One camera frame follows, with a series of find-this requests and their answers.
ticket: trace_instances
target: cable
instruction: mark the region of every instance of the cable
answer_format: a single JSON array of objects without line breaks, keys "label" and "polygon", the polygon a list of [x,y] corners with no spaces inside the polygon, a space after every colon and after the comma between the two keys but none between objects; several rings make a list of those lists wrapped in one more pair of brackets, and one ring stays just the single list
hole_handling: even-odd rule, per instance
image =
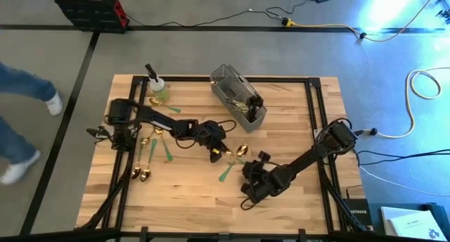
[{"label": "cable", "polygon": [[273,6],[273,7],[267,8],[267,9],[266,9],[266,12],[268,12],[268,13],[270,13],[270,14],[273,14],[273,15],[278,16],[279,18],[281,18],[280,15],[278,15],[278,14],[276,14],[276,13],[270,11],[270,10],[272,10],[272,9],[278,9],[278,10],[280,10],[280,11],[283,11],[284,13],[287,13],[287,14],[293,14],[293,13],[295,12],[295,9],[296,9],[297,7],[303,6],[304,4],[306,4],[307,2],[310,2],[310,1],[314,1],[314,0],[305,0],[305,1],[303,1],[302,3],[300,3],[300,4],[296,4],[296,5],[294,5],[294,6],[292,7],[292,10],[291,10],[291,11],[287,11],[287,10],[285,10],[285,9],[279,7],[279,6]]},{"label": "cable", "polygon": [[220,125],[222,123],[227,123],[227,122],[232,122],[234,125],[230,129],[225,130],[225,132],[230,132],[231,130],[235,129],[236,126],[238,125],[235,120],[225,120],[225,121],[217,122],[217,124]]},{"label": "cable", "polygon": [[245,200],[240,204],[240,208],[241,208],[242,210],[251,210],[251,209],[256,205],[256,203],[253,203],[250,207],[244,208],[244,204],[245,204],[248,200],[250,200],[250,198],[245,199]]},{"label": "cable", "polygon": [[[168,22],[168,23],[159,24],[159,25],[156,25],[156,26],[153,26],[153,27],[162,27],[162,26],[169,25],[169,24],[175,24],[175,25],[178,25],[178,26],[180,26],[180,27],[192,28],[192,27],[198,27],[198,26],[201,26],[201,25],[208,25],[208,24],[216,23],[216,22],[221,21],[221,20],[228,20],[228,19],[230,19],[230,18],[234,18],[234,17],[236,17],[236,16],[240,16],[240,15],[242,15],[242,14],[244,14],[244,13],[262,13],[262,14],[266,15],[266,16],[269,17],[269,18],[272,18],[272,19],[274,19],[274,20],[281,21],[281,18],[276,18],[276,17],[270,16],[270,15],[269,15],[267,12],[265,12],[265,11],[254,11],[254,10],[252,10],[252,9],[248,9],[248,10],[245,10],[245,11],[242,11],[242,12],[240,12],[240,13],[236,13],[236,14],[233,14],[233,15],[230,15],[230,16],[227,16],[227,17],[218,18],[218,19],[216,19],[216,20],[212,20],[212,21],[208,21],[208,22],[203,22],[203,23],[198,23],[198,24],[194,24],[194,25],[182,25],[182,24],[180,24],[180,23],[178,23],[178,22],[176,22],[176,21],[170,21],[170,22]],[[143,24],[142,22],[137,21],[135,18],[131,17],[130,15],[127,14],[127,16],[128,16],[130,19],[132,19],[132,20],[134,20],[135,22],[137,22],[138,24],[140,24],[140,25],[142,25],[142,26],[144,26],[144,27],[147,26],[147,25]]]},{"label": "cable", "polygon": [[322,25],[305,25],[305,24],[297,24],[294,21],[292,21],[290,18],[285,18],[285,19],[283,19],[283,24],[286,27],[346,27],[349,30],[351,30],[356,35],[356,37],[358,37],[360,39],[367,39],[372,42],[387,42],[391,39],[394,39],[399,34],[401,34],[417,18],[417,16],[423,11],[423,9],[425,9],[425,7],[429,4],[430,1],[431,0],[427,0],[427,2],[422,6],[422,8],[419,10],[419,12],[417,12],[417,14],[400,31],[398,31],[398,33],[392,35],[389,38],[381,39],[381,40],[369,38],[369,37],[367,37],[367,34],[365,32],[361,33],[359,31],[355,30],[353,27],[350,27],[349,25],[340,24],[340,23],[338,23],[338,24],[322,24]]},{"label": "cable", "polygon": [[[414,127],[416,126],[416,120],[414,119],[413,116],[413,112],[411,111],[411,104],[409,102],[409,85],[411,85],[411,90],[413,91],[413,93],[421,98],[427,99],[427,100],[432,100],[435,99],[437,97],[439,97],[439,95],[441,95],[441,91],[442,91],[442,87],[441,84],[439,83],[439,81],[433,77],[428,71],[431,70],[444,70],[444,69],[450,69],[450,67],[440,67],[440,68],[430,68],[427,70],[413,70],[411,71],[407,76],[406,76],[406,110],[408,111],[408,115],[409,118],[411,120],[411,127],[409,128],[409,130],[407,131],[407,133],[399,135],[399,136],[390,136],[387,134],[381,134],[380,132],[377,132],[377,135],[383,136],[383,137],[387,137],[390,139],[398,139],[398,138],[402,138],[405,136],[408,136],[414,129]],[[423,74],[427,77],[429,77],[437,86],[437,94],[434,96],[424,96],[422,94],[419,94],[419,92],[416,90],[416,88],[414,87],[414,79],[419,76],[420,74]],[[371,131],[371,129],[363,129],[365,132]]]},{"label": "cable", "polygon": [[131,17],[129,14],[127,14],[127,16],[128,16],[128,18],[132,19],[135,23],[138,23],[138,24],[140,24],[140,25],[142,25],[142,26],[146,26],[146,25],[143,24],[142,22],[140,22],[140,21],[138,21],[137,19]]},{"label": "cable", "polygon": [[425,157],[425,156],[430,156],[430,155],[450,155],[450,149],[444,149],[444,150],[438,150],[438,151],[430,151],[427,153],[419,153],[419,154],[413,154],[413,155],[390,155],[390,154],[384,154],[384,153],[376,153],[374,151],[359,151],[357,153],[357,155],[359,155],[360,153],[372,153],[374,155],[382,155],[382,156],[386,156],[386,157],[392,157],[395,159],[392,160],[380,160],[377,162],[372,162],[372,163],[365,163],[365,164],[359,164],[359,166],[362,165],[376,165],[376,164],[380,164],[380,163],[384,163],[384,162],[395,162],[398,160],[404,160],[404,159],[408,159],[408,158],[419,158],[419,157]]},{"label": "cable", "polygon": [[418,192],[418,193],[424,193],[424,194],[429,195],[429,196],[450,197],[449,195],[439,195],[439,194],[436,194],[436,193],[428,193],[428,192],[424,192],[424,191],[421,191],[421,190],[418,190],[418,189],[413,189],[413,188],[411,188],[409,186],[404,186],[404,185],[401,185],[401,184],[398,184],[398,183],[395,183],[395,182],[392,182],[392,181],[388,181],[387,179],[383,179],[383,178],[380,178],[380,177],[378,177],[378,176],[376,176],[374,174],[371,174],[366,169],[364,169],[364,167],[360,167],[360,168],[364,172],[366,172],[366,174],[368,174],[368,175],[370,175],[370,176],[372,176],[372,177],[374,177],[376,179],[379,179],[380,181],[387,182],[387,183],[393,184],[395,186],[400,186],[400,187],[402,187],[404,189],[409,189],[409,190],[412,190],[412,191],[415,191],[415,192]]}]

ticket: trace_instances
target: plug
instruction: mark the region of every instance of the plug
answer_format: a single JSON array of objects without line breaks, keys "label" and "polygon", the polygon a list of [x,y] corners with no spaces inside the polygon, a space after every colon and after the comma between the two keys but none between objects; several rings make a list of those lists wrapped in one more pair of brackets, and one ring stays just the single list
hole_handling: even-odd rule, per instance
[{"label": "plug", "polygon": [[281,24],[285,27],[292,27],[294,25],[294,22],[290,18],[283,18]]}]

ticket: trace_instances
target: black nozzle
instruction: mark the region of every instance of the black nozzle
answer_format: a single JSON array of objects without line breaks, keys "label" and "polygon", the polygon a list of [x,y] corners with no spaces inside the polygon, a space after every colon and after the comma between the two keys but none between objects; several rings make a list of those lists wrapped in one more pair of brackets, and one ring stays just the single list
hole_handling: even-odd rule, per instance
[{"label": "black nozzle", "polygon": [[152,65],[150,65],[150,63],[147,63],[146,64],[146,69],[147,69],[147,71],[148,71],[148,77],[149,78],[151,78],[151,79],[153,79],[153,80],[155,80],[156,82],[158,82],[157,80],[157,78],[158,78],[158,75],[156,74],[156,72],[153,70],[153,68],[152,68]]}]

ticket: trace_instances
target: gold spoon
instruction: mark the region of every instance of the gold spoon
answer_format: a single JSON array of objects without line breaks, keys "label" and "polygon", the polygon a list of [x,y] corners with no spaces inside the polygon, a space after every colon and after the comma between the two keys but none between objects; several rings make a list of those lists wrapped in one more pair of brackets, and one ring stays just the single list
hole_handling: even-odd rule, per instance
[{"label": "gold spoon", "polygon": [[166,106],[166,105],[164,105],[164,104],[162,103],[162,101],[160,101],[160,100],[157,99],[157,98],[150,98],[150,103],[151,103],[153,106],[164,106],[164,107],[166,107],[166,108],[168,108],[168,109],[174,111],[175,113],[181,113],[181,109],[179,109],[179,108],[173,108],[173,107],[171,107],[171,106]]},{"label": "gold spoon", "polygon": [[153,153],[155,152],[155,147],[156,147],[157,143],[158,143],[157,139],[152,139],[152,147],[150,149],[150,155],[148,156],[147,169],[142,171],[141,177],[139,178],[141,180],[141,182],[144,182],[145,180],[147,180],[151,174],[150,161],[152,160]]},{"label": "gold spoon", "polygon": [[142,149],[144,146],[146,146],[148,143],[150,143],[150,135],[149,137],[141,137],[139,140],[139,150],[138,150],[138,160],[136,161],[136,165],[134,166],[133,171],[131,171],[131,179],[135,179],[139,176],[141,173],[141,156],[142,156]]},{"label": "gold spoon", "polygon": [[162,133],[164,132],[160,127],[155,127],[155,132],[158,136],[160,136],[161,141],[162,141],[162,145],[164,146],[164,149],[166,151],[166,157],[168,161],[172,161],[174,159],[174,157],[172,156],[172,154],[170,153],[166,142],[164,141],[164,139],[162,138]]},{"label": "gold spoon", "polygon": [[231,171],[231,168],[236,164],[236,162],[242,162],[242,160],[240,160],[240,158],[244,157],[245,154],[247,154],[248,152],[248,145],[247,144],[243,144],[241,146],[239,146],[238,150],[236,151],[236,155],[235,158],[233,160],[233,162],[228,166],[228,168],[226,168],[225,172],[220,175],[219,177],[219,181],[220,182],[224,182],[226,179],[226,176],[228,175],[228,173]]}]

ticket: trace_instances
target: person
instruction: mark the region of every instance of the person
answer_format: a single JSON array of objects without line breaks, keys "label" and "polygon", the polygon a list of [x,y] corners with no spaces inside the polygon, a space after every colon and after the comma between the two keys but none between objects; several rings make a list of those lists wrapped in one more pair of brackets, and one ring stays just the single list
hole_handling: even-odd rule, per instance
[{"label": "person", "polygon": [[[63,110],[54,85],[24,70],[10,68],[0,62],[0,94],[20,94],[43,101],[50,114],[57,116]],[[12,129],[0,116],[0,156],[9,166],[0,178],[2,184],[13,184],[22,178],[28,168],[40,157],[41,152]]]}]

